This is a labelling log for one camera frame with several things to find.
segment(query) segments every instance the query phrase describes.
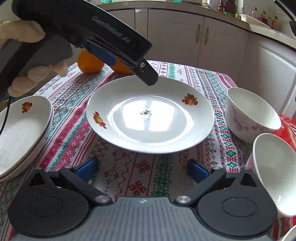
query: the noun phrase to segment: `round white plate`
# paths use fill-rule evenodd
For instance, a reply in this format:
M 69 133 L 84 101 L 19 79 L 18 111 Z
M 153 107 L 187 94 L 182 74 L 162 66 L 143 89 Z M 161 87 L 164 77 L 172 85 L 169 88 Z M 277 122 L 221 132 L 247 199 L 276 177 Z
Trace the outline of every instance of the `round white plate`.
M 2 126 L 6 109 L 0 113 Z M 11 104 L 0 135 L 0 177 L 19 165 L 35 148 L 47 128 L 52 104 L 43 96 L 28 96 Z
M 50 125 L 52 123 L 53 117 L 54 117 L 54 108 L 52 107 L 52 115 L 50 116 L 50 120 L 47 125 L 47 128 L 44 131 L 44 133 L 42 134 L 42 137 L 40 138 L 40 140 L 38 140 L 33 151 L 19 165 L 16 165 L 16 164 L 13 165 L 13 167 L 11 168 L 12 170 L 8 174 L 6 174 L 5 176 L 0 175 L 0 182 L 6 182 L 6 181 L 9 181 L 10 179 L 15 178 L 16 176 L 21 174 L 33 161 L 36 160 L 36 158 L 38 157 L 38 155 L 40 154 L 40 152 L 44 148 L 46 138 L 47 138 L 47 133 L 48 133 Z
M 165 77 L 153 86 L 136 76 L 111 81 L 90 97 L 86 116 L 106 141 L 151 154 L 195 146 L 214 126 L 208 100 L 193 87 Z

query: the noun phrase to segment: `table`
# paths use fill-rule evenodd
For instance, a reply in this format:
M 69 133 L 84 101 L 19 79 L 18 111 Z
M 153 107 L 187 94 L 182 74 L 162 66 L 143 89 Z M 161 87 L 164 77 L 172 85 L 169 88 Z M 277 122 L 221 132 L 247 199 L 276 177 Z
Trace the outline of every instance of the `table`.
M 231 78 L 225 74 L 180 64 L 157 61 L 149 63 L 159 76 L 193 86 L 212 104 L 215 113 L 214 128 L 201 144 L 179 153 L 146 155 L 107 143 L 89 126 L 85 108 L 89 97 L 98 87 L 122 76 L 115 74 L 107 65 L 97 74 L 83 74 L 77 64 L 73 64 L 69 67 L 67 77 L 56 76 L 35 93 L 50 99 L 54 106 L 54 118 L 46 145 L 34 165 L 52 172 L 66 165 L 77 166 L 96 157 L 100 169 L 93 180 L 93 186 L 111 198 L 140 195 L 177 197 L 195 185 L 186 175 L 187 161 L 191 158 L 207 167 L 219 166 L 228 172 L 239 172 L 252 147 L 236 138 L 225 121 L 226 90 L 236 86 Z M 13 236 L 7 209 L 31 168 L 13 180 L 0 183 L 2 241 Z M 292 226 L 292 219 L 279 219 L 271 234 L 278 239 Z

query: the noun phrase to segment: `orange fruit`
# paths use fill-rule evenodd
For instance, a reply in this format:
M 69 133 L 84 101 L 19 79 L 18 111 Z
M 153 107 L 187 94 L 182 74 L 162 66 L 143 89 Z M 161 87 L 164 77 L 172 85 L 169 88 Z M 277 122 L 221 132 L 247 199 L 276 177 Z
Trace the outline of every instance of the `orange fruit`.
M 114 72 L 119 74 L 131 74 L 133 71 L 127 67 L 120 59 L 116 58 L 116 63 L 111 66 Z
M 105 63 L 95 55 L 83 49 L 77 60 L 78 67 L 85 74 L 93 74 L 100 72 L 104 67 Z

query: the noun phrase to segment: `screw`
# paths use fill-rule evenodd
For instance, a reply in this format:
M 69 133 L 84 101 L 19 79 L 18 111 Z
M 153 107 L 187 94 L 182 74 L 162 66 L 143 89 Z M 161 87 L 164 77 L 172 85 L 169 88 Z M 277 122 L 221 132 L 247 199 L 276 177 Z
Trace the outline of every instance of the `screw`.
M 105 196 L 105 195 L 100 195 L 100 196 L 97 196 L 95 198 L 95 200 L 97 202 L 106 203 L 106 202 L 108 202 L 110 200 L 110 198 L 108 196 Z
M 177 197 L 177 201 L 180 203 L 188 203 L 191 201 L 191 198 L 188 196 L 179 196 Z

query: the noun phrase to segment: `gloved hand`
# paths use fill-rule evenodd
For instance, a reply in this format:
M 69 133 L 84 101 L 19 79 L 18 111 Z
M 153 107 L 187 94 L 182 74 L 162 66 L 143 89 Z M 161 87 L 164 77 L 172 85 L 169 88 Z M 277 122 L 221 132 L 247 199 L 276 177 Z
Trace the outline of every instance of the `gloved hand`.
M 45 35 L 46 33 L 40 24 L 35 21 L 18 20 L 2 22 L 0 24 L 0 49 L 8 39 L 35 43 L 42 40 Z M 55 65 L 38 66 L 30 69 L 27 76 L 17 77 L 13 80 L 11 86 L 8 88 L 9 95 L 19 97 L 27 93 L 40 81 L 43 81 L 50 71 L 55 71 L 61 77 L 66 77 L 68 74 L 67 62 L 64 60 Z

